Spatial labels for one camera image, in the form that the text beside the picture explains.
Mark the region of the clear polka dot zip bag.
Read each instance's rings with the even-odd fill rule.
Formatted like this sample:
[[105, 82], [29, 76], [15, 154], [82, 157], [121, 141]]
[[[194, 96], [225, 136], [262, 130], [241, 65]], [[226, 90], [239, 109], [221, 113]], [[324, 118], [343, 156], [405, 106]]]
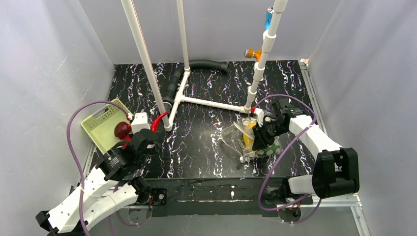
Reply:
[[274, 138], [272, 145], [255, 150], [253, 148], [255, 135], [252, 128], [257, 124], [255, 118], [240, 118], [220, 134], [221, 141], [237, 153], [241, 163], [247, 163], [257, 158], [265, 158], [282, 152], [278, 138]]

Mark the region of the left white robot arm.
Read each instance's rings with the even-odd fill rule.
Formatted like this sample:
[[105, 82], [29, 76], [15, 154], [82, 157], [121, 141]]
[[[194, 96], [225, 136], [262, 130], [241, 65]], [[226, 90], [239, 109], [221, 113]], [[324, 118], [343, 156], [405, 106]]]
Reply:
[[158, 148], [156, 131], [146, 128], [116, 143], [65, 200], [36, 215], [38, 225], [50, 236], [86, 236], [88, 230], [119, 209], [150, 203], [151, 186], [142, 177], [127, 180], [117, 191], [104, 194], [136, 172]]

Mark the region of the yellow fake banana bunch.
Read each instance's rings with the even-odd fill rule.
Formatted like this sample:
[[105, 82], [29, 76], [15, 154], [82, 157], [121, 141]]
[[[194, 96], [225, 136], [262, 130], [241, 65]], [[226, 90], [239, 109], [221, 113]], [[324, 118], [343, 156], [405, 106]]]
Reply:
[[256, 122], [252, 121], [251, 119], [246, 119], [243, 121], [243, 142], [248, 151], [253, 151], [252, 147], [255, 139], [253, 127], [255, 125]]

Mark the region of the red fake chili pepper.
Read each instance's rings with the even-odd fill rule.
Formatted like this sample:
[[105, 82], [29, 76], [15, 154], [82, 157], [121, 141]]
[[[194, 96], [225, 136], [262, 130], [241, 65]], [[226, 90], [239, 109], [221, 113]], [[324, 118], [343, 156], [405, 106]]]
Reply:
[[168, 112], [160, 114], [151, 124], [151, 130], [152, 132], [156, 133], [158, 130], [158, 126], [162, 119], [168, 114]]

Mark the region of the dark red fake fruit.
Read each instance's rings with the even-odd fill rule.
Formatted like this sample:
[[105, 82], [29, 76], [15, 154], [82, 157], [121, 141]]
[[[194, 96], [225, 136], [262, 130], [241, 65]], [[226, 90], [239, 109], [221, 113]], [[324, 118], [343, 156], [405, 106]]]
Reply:
[[119, 122], [114, 128], [114, 136], [120, 140], [125, 139], [131, 132], [131, 125], [125, 121]]

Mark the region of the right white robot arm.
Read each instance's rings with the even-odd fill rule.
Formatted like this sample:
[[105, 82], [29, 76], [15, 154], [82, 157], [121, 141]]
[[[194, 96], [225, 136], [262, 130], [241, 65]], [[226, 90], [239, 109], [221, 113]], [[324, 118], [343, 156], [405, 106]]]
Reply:
[[294, 198], [296, 195], [316, 195], [322, 199], [353, 194], [359, 191], [358, 154], [329, 138], [305, 108], [296, 108], [286, 99], [273, 104], [272, 114], [252, 109], [256, 117], [252, 151], [259, 152], [271, 146], [284, 133], [293, 133], [315, 157], [311, 175], [288, 177], [277, 190], [264, 193], [264, 199]]

